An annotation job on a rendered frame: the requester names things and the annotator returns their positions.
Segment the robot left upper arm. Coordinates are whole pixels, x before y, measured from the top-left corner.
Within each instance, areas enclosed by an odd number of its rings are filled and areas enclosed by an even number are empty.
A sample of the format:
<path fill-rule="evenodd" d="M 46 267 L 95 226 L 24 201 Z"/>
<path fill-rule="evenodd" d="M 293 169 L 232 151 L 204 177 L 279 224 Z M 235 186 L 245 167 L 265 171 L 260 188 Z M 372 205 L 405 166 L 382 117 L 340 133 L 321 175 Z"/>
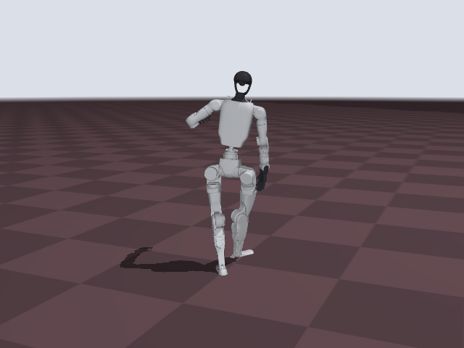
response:
<path fill-rule="evenodd" d="M 190 128 L 195 128 L 196 126 L 199 125 L 199 121 L 205 119 L 209 115 L 212 114 L 212 112 L 219 112 L 221 108 L 223 100 L 219 99 L 214 99 L 209 102 L 209 104 L 205 105 L 203 108 L 201 108 L 192 118 L 187 120 L 187 124 Z"/>

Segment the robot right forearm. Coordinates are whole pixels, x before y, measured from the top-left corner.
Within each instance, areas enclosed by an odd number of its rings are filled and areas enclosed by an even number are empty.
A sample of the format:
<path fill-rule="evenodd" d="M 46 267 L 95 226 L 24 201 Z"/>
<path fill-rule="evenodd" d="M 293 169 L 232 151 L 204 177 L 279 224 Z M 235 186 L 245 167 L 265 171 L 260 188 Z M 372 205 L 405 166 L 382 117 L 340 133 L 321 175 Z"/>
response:
<path fill-rule="evenodd" d="M 267 137 L 267 136 L 266 136 Z M 264 166 L 269 166 L 269 145 L 268 145 L 268 137 L 267 137 L 267 146 L 261 146 L 259 147 L 259 153 L 260 153 L 260 169 L 264 170 Z M 269 169 L 268 168 L 268 169 Z"/>

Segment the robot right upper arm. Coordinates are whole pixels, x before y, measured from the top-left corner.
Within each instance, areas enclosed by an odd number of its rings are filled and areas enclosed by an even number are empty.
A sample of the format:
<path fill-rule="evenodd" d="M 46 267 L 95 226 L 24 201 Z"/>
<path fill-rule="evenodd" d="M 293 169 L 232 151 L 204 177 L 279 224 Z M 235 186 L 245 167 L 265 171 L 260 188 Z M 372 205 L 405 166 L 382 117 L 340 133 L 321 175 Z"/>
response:
<path fill-rule="evenodd" d="M 257 132 L 258 137 L 256 137 L 256 142 L 258 146 L 267 146 L 267 118 L 266 118 L 266 111 L 263 107 L 253 105 L 253 115 L 258 121 L 257 124 Z"/>

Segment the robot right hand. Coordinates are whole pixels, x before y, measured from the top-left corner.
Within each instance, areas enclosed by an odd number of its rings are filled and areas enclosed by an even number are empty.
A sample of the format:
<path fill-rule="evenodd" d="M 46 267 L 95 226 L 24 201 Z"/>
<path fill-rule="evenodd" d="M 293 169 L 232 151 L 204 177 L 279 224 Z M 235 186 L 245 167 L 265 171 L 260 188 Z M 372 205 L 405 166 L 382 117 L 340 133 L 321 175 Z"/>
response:
<path fill-rule="evenodd" d="M 257 184 L 256 184 L 257 191 L 261 191 L 265 187 L 265 182 L 266 182 L 266 179 L 267 179 L 266 173 L 268 173 L 268 168 L 269 167 L 266 165 L 266 166 L 264 166 L 264 170 L 260 169 L 260 174 L 257 176 L 257 179 L 259 179 Z"/>

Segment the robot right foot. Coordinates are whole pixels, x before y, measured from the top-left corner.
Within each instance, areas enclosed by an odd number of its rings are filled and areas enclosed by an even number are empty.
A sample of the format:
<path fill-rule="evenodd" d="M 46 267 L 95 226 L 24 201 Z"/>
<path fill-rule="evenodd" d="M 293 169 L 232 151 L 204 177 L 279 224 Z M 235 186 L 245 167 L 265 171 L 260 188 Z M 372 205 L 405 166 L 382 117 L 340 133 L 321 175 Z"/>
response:
<path fill-rule="evenodd" d="M 240 252 L 239 252 L 240 254 Z M 251 250 L 251 249 L 248 249 L 248 250 L 245 250 L 245 251 L 241 251 L 241 255 L 240 257 L 243 257 L 243 256 L 246 256 L 246 255 L 249 255 L 249 254 L 254 254 L 254 252 Z M 235 258 L 236 254 L 235 255 L 231 255 L 230 257 L 231 258 Z M 238 255 L 237 255 L 238 256 Z"/>

